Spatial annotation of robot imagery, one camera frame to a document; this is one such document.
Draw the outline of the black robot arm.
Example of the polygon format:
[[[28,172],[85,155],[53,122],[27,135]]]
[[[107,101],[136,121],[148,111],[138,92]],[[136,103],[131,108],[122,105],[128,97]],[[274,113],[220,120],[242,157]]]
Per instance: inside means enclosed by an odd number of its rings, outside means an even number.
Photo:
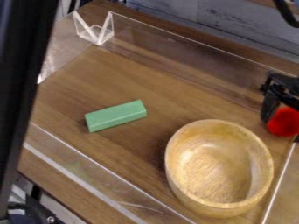
[[[92,0],[0,0],[0,216],[25,176],[87,224],[299,224],[299,143],[260,119],[276,63]]]

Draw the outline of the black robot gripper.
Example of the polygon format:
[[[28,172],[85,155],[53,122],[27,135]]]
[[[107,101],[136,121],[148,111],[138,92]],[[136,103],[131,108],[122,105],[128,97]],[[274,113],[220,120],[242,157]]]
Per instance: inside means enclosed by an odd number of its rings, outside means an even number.
[[[268,71],[266,82],[260,86],[264,96],[260,110],[260,119],[270,121],[280,103],[299,110],[299,77]]]

